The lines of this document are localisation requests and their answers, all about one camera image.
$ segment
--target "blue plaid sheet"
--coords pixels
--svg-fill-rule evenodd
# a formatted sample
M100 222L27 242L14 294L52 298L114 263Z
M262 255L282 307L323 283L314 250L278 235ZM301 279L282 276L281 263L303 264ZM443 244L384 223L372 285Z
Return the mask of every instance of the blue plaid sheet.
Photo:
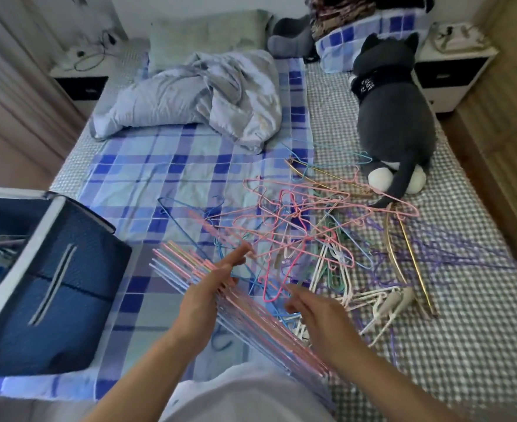
M276 61L283 106L282 127L259 155L249 155L209 127L189 124L124 130L97 154L79 201L117 227L133 253L95 360L89 369L57 376L0 378L0 395L18 398L99 399L148 350L178 314L181 295L149 267L153 248L164 240L190 241L157 203L217 260L213 237L180 203L209 210L224 199L228 212L257 203L245 178L290 182L284 162L293 151L312 160L313 143L301 60ZM146 74L141 71L141 78ZM260 360L225 329L217 330L183 380L208 380L226 368Z
M328 73L351 71L364 41L373 33L380 38L403 39L417 32L421 47L431 24L430 15L424 9L377 11L373 16L335 29L315 43L321 57L321 68Z

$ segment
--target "headboard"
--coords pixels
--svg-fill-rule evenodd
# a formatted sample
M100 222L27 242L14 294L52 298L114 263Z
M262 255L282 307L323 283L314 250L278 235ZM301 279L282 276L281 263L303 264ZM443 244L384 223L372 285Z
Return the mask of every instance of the headboard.
M151 22L159 18L187 18L205 14L264 9L278 17L307 13L305 0L112 0L127 36L149 38Z

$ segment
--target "gray stuffed cat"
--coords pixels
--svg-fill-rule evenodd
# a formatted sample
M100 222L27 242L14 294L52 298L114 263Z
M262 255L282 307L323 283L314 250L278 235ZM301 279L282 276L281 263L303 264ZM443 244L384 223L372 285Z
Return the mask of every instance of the gray stuffed cat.
M352 70L360 145L373 159L362 172L372 187L398 199L422 190L437 141L434 115L411 76L418 43L416 33L406 40L372 34ZM372 207L394 201L384 196Z

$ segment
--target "green pillow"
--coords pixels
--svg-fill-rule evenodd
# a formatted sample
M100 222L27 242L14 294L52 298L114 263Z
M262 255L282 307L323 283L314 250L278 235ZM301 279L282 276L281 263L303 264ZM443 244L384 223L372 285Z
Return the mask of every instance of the green pillow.
M266 26L271 17L264 10L249 10L155 21L149 37L149 72L184 63L194 52L265 49Z

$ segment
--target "white shirt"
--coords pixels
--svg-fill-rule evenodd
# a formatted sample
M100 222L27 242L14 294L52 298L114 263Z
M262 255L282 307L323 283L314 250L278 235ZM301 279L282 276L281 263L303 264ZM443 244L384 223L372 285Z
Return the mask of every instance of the white shirt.
M334 422L303 385L271 367L252 363L208 382L181 382L161 422Z

